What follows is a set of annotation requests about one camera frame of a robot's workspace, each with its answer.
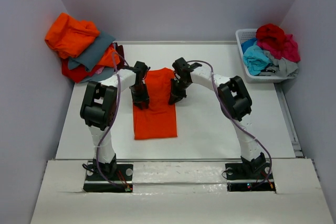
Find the laundry basket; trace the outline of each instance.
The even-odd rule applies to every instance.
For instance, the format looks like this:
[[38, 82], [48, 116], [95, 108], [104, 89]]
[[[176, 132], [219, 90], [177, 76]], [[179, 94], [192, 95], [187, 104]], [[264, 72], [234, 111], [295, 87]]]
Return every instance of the laundry basket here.
[[280, 76], [252, 76], [248, 72], [247, 67], [245, 66], [243, 62], [243, 51], [241, 49], [241, 44], [244, 43], [245, 41], [255, 38], [257, 33], [257, 29], [240, 29], [236, 31], [236, 38], [237, 38], [237, 43], [238, 43], [238, 48], [240, 52], [240, 59], [242, 60], [241, 64], [243, 64], [244, 67], [244, 74], [246, 81], [248, 83], [277, 83], [277, 82], [282, 82], [287, 79], [293, 79], [294, 77], [280, 77]]

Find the folded shirt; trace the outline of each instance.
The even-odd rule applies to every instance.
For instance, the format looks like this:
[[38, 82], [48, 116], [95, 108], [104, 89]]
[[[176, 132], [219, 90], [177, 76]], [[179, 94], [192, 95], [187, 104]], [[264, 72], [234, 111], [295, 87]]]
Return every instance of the folded shirt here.
[[50, 27], [45, 42], [58, 52], [62, 59], [78, 57], [100, 32], [93, 22], [78, 21], [66, 13], [61, 13]]
[[175, 104], [169, 105], [173, 70], [149, 71], [145, 83], [150, 97], [149, 108], [133, 106], [134, 139], [177, 137]]
[[[70, 58], [68, 63], [68, 68], [74, 69], [80, 64], [84, 65], [87, 72], [90, 72], [95, 65], [102, 65], [101, 59], [103, 58], [105, 51], [109, 46], [115, 41], [115, 38], [104, 31], [100, 31], [99, 36], [94, 40], [94, 42], [84, 50], [77, 58]], [[107, 53], [105, 57], [112, 57], [111, 53]]]

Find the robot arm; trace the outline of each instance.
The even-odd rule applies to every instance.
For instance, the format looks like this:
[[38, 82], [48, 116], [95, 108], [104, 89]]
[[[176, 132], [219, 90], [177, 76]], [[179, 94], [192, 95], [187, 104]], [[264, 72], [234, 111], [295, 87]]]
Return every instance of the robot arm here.
[[[208, 67], [203, 67], [198, 62], [189, 65], [183, 58], [173, 63], [176, 78], [171, 80], [171, 95], [169, 103], [181, 101], [186, 97], [186, 88], [192, 83], [200, 84], [212, 91], [212, 73]], [[249, 96], [243, 80], [239, 77], [224, 77], [214, 74], [215, 88], [228, 113], [222, 109], [227, 118], [231, 121], [236, 131], [241, 149], [243, 170], [245, 174], [256, 174], [265, 167], [265, 155], [254, 138], [242, 132], [237, 125], [244, 130], [253, 133], [250, 113], [252, 100]]]
[[[97, 146], [109, 130], [111, 121], [114, 118], [118, 86], [123, 91], [126, 88], [131, 89], [132, 100], [135, 106], [139, 108], [148, 108], [149, 96], [146, 84], [143, 79], [149, 68], [145, 63], [137, 61], [134, 67], [125, 67], [119, 71], [120, 83], [116, 75], [101, 83], [90, 81], [87, 85], [80, 117], [85, 120], [92, 135], [94, 149], [93, 166], [96, 165]], [[112, 176], [117, 169], [116, 153], [113, 150], [111, 142], [111, 133], [109, 132], [99, 146], [99, 167], [107, 175]]]

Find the white wall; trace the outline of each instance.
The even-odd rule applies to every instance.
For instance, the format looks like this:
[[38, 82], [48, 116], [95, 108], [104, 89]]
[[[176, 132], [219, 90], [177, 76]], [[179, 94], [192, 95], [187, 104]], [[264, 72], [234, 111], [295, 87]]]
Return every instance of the white wall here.
[[62, 0], [118, 40], [235, 40], [237, 29], [280, 24], [294, 0]]
[[303, 152], [315, 159], [336, 221], [336, 4], [296, 0], [282, 25], [299, 44], [300, 74], [283, 84]]
[[44, 36], [61, 0], [0, 0], [0, 223], [30, 223], [72, 92]]

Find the red cloth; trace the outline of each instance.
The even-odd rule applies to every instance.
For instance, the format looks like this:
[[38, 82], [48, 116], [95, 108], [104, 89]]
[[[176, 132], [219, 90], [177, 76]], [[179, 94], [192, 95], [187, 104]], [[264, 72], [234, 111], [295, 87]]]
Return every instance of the red cloth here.
[[173, 70], [149, 71], [145, 83], [150, 97], [149, 108], [133, 106], [134, 139], [177, 137], [175, 104], [169, 105]]
[[285, 32], [273, 24], [261, 26], [257, 30], [256, 38], [259, 42], [266, 43], [277, 50], [283, 50], [286, 40]]
[[284, 43], [283, 50], [277, 50], [265, 42], [257, 41], [257, 46], [261, 47], [264, 50], [268, 50], [274, 58], [280, 60], [284, 57], [287, 60], [293, 62], [299, 62], [301, 60], [299, 51], [298, 51], [298, 44], [293, 40], [292, 34], [286, 35], [286, 40]]
[[93, 76], [95, 72], [102, 67], [100, 65], [96, 65], [91, 72], [86, 72], [85, 66], [81, 64], [75, 69], [69, 70], [68, 68], [69, 59], [62, 59], [61, 61], [62, 61], [62, 74], [76, 83], [83, 80], [86, 76]]

